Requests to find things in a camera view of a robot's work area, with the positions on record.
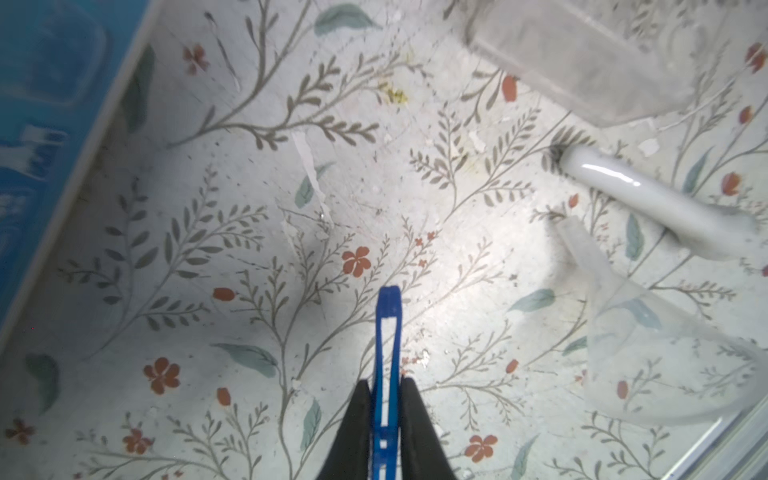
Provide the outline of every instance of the floral tablecloth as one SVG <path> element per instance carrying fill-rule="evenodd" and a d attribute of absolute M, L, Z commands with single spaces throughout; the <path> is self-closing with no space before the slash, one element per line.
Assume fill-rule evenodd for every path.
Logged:
<path fill-rule="evenodd" d="M 768 9 L 632 3 L 711 48 L 691 107 L 598 130 L 472 54 L 465 0 L 168 0 L 2 357 L 3 477 L 313 478 L 398 285 L 401 370 L 458 478 L 660 478 L 708 425 L 584 402 L 553 222 L 761 345 L 768 267 L 692 257 L 556 160 L 593 144 L 764 225 Z"/>

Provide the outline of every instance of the clear plastic piece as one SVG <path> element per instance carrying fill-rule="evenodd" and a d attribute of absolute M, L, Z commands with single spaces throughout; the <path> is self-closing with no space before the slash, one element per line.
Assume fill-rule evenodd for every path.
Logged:
<path fill-rule="evenodd" d="M 713 421 L 768 394 L 768 355 L 611 269 L 578 218 L 557 225 L 591 278 L 586 400 L 641 425 Z"/>
<path fill-rule="evenodd" d="M 671 45 L 661 21 L 653 23 L 653 35 L 645 35 L 623 7 L 602 12 L 592 4 L 488 1 L 468 27 L 468 43 L 598 127 L 689 104 L 694 93 L 690 79 L 676 72 L 670 52 L 662 54 L 660 49 Z"/>

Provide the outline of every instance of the blue plastic tool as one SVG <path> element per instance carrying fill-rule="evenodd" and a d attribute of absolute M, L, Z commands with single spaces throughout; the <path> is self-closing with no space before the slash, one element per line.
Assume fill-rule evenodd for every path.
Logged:
<path fill-rule="evenodd" d="M 384 396 L 384 355 L 382 352 L 382 319 L 395 317 L 395 339 L 392 345 L 392 368 L 389 377 L 389 413 L 387 425 L 382 425 L 382 404 Z M 395 480 L 397 470 L 397 439 L 399 430 L 399 387 L 400 387 L 400 330 L 402 329 L 402 301 L 400 288 L 383 286 L 379 290 L 376 304 L 376 374 L 373 380 L 373 397 L 376 406 L 373 413 L 373 457 L 371 469 L 373 480 L 379 480 L 381 467 L 386 467 L 386 480 Z"/>

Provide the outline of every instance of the white plastic object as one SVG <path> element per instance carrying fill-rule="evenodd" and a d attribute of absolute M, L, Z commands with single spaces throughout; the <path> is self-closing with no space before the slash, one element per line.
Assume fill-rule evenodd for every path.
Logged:
<path fill-rule="evenodd" d="M 590 277 L 586 400 L 641 425 L 713 421 L 768 394 L 768 355 L 611 269 L 581 221 L 557 225 Z"/>
<path fill-rule="evenodd" d="M 730 260 L 758 254 L 760 238 L 752 214 L 735 207 L 703 204 L 593 147 L 566 148 L 560 167 L 576 180 L 669 228 L 695 255 Z"/>
<path fill-rule="evenodd" d="M 598 18 L 586 3 L 488 1 L 467 29 L 469 46 L 598 127 L 690 103 L 691 79 L 677 73 L 670 55 L 661 53 L 660 43 L 668 46 L 670 38 L 642 35 L 644 31 L 626 25 L 630 18 L 606 22 L 617 12 Z M 625 17 L 634 14 L 620 3 L 613 10 Z M 655 31 L 663 28 L 661 22 L 654 21 Z"/>

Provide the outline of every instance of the tabletop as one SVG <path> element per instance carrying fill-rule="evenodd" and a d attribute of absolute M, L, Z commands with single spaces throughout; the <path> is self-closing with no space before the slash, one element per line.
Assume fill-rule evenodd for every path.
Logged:
<path fill-rule="evenodd" d="M 691 256 L 557 159 L 591 144 L 768 223 L 768 8 L 634 4 L 708 38 L 694 102 L 597 129 L 470 52 L 468 0 L 168 0 L 0 360 L 8 477 L 314 478 L 385 285 L 457 478 L 662 477 L 709 425 L 584 401 L 554 222 L 762 346 L 768 266 Z"/>

